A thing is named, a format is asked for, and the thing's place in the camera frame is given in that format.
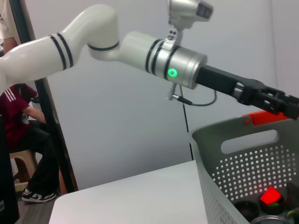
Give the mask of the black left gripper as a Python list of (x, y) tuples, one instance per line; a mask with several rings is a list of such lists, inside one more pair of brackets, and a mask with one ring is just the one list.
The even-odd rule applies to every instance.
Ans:
[(241, 77), (212, 66), (202, 66), (197, 84), (224, 93), (244, 105), (252, 105), (272, 114), (290, 119), (299, 117), (299, 99), (285, 92), (265, 86), (255, 79)]

